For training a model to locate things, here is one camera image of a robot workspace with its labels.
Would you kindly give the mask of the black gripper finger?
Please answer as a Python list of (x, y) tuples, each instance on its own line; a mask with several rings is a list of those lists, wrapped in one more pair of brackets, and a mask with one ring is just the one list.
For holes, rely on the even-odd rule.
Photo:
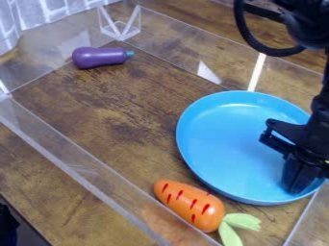
[(319, 160), (288, 154), (284, 159), (280, 185), (287, 193), (299, 194), (310, 185), (325, 179), (323, 163)]

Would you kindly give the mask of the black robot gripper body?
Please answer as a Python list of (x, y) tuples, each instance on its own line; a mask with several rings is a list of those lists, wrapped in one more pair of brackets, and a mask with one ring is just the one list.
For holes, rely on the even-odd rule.
[(310, 166), (319, 170), (318, 176), (329, 178), (329, 94), (313, 98), (313, 115), (305, 125), (276, 119), (266, 120), (266, 130), (259, 141), (283, 154), (306, 157)]

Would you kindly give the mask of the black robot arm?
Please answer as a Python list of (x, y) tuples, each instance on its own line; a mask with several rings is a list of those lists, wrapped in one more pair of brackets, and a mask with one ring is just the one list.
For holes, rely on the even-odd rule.
[(305, 125), (266, 120), (259, 141), (283, 155), (280, 185), (298, 194), (315, 179), (329, 179), (329, 0), (272, 0), (283, 8), (287, 33), (307, 49), (327, 56), (322, 89), (313, 97), (311, 116)]

